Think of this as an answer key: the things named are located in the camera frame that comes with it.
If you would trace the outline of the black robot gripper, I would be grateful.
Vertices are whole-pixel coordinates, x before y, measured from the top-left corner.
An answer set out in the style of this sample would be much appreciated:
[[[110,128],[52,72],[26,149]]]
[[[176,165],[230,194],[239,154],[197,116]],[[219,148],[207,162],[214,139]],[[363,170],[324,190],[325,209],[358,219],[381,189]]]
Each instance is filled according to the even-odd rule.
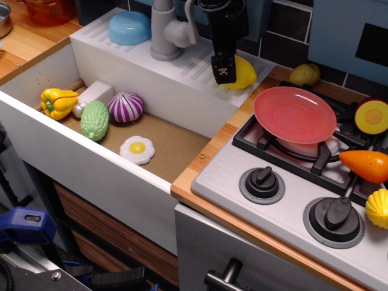
[[[236,82],[236,42],[249,34],[246,1],[198,1],[207,15],[215,56],[211,57],[217,84]],[[228,56],[224,59],[217,56]]]

